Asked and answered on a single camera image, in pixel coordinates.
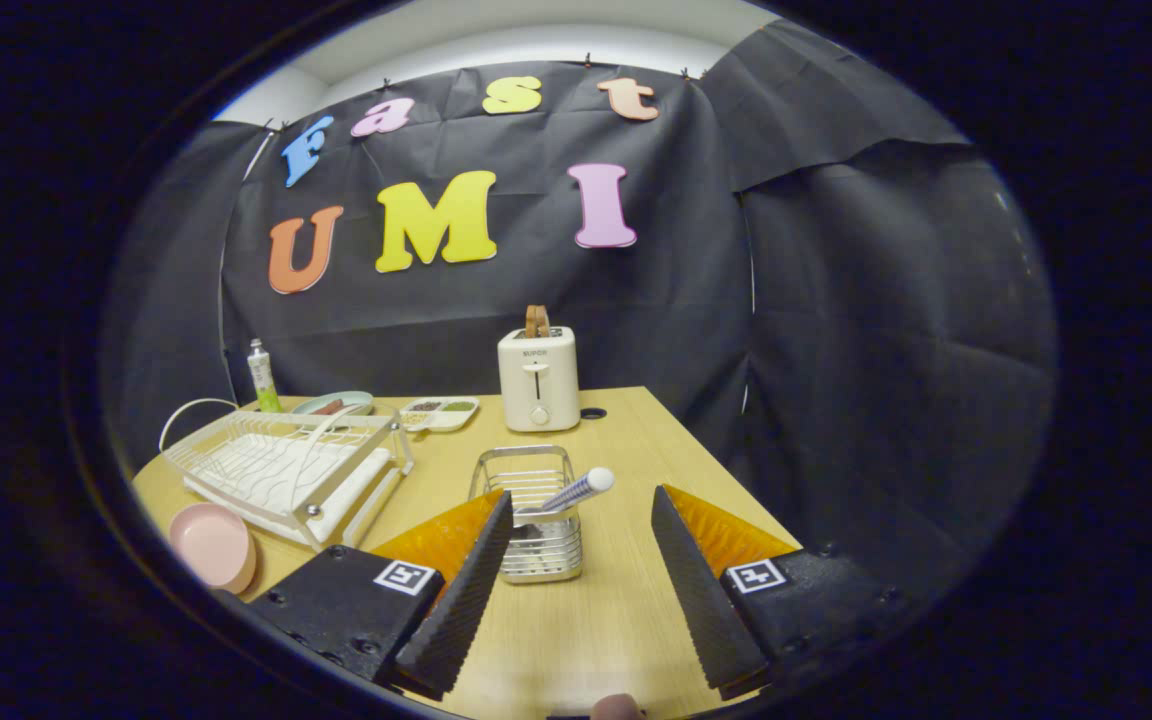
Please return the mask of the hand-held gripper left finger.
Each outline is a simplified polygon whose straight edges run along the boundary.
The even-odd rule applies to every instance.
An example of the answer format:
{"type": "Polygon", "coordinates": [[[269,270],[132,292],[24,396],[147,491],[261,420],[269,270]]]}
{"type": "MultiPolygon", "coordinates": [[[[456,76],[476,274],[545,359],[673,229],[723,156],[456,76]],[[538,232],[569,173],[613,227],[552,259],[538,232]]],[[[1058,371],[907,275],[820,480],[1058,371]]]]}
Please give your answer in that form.
{"type": "Polygon", "coordinates": [[[497,488],[365,552],[332,544],[247,609],[381,687],[442,700],[480,626],[513,528],[497,488]]]}

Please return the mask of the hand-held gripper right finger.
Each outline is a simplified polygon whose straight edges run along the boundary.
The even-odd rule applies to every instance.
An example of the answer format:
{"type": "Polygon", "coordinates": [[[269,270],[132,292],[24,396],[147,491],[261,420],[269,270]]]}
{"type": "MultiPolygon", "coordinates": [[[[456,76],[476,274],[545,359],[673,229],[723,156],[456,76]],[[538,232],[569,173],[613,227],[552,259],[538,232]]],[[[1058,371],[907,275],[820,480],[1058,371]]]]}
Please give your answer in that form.
{"type": "Polygon", "coordinates": [[[850,559],[796,548],[682,488],[655,488],[652,529],[704,676],[723,700],[820,682],[909,615],[902,589],[850,559]]]}

